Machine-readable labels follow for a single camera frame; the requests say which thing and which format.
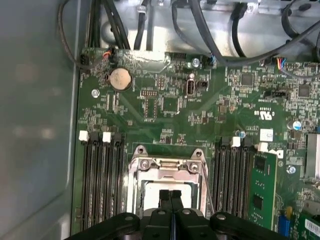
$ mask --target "expansion slot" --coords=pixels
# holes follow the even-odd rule
[[[91,136],[84,143],[82,231],[122,210],[124,137],[116,133],[111,142],[102,142],[97,132]]]
[[[227,212],[240,218],[247,215],[252,159],[253,153],[248,147],[230,147],[227,140],[217,144],[212,191],[217,212]]]

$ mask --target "blue capacitor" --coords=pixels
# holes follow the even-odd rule
[[[294,121],[292,124],[292,128],[296,131],[301,130],[302,124],[300,121]]]
[[[290,233],[290,220],[286,216],[281,215],[278,218],[278,234],[289,237]]]

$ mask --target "motherboard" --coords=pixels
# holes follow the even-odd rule
[[[184,53],[85,48],[81,60],[102,56],[80,73],[72,234],[121,212],[141,216],[159,190],[175,189],[206,217],[320,238],[317,78]],[[285,63],[301,76],[318,67]]]

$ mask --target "blue component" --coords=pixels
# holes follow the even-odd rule
[[[292,124],[292,128],[296,131],[301,130],[302,124],[300,121],[294,121]]]
[[[281,215],[278,218],[278,234],[289,237],[290,232],[290,220],[286,216]]]

